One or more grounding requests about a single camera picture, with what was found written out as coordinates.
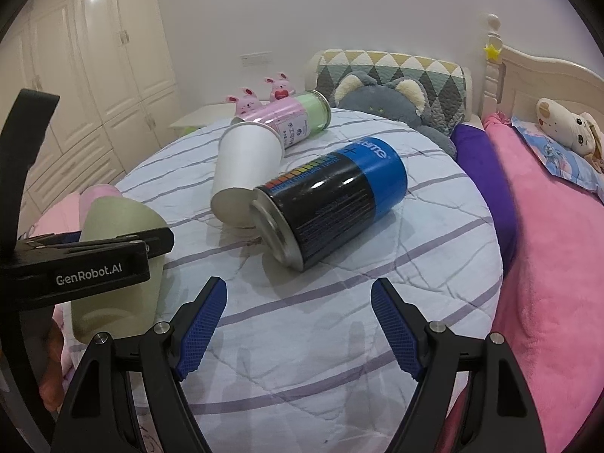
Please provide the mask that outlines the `person's hand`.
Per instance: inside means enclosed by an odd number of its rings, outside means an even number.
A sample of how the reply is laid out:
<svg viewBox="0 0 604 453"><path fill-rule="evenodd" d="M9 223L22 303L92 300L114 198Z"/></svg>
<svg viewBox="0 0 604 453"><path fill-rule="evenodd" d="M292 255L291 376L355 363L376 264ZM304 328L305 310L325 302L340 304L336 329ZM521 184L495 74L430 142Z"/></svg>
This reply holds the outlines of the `person's hand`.
<svg viewBox="0 0 604 453"><path fill-rule="evenodd" d="M62 387L62 349L65 342L62 335L62 323L62 311L55 309L46 341L48 354L46 369L39 384L41 399L49 412L59 409L65 397Z"/></svg>

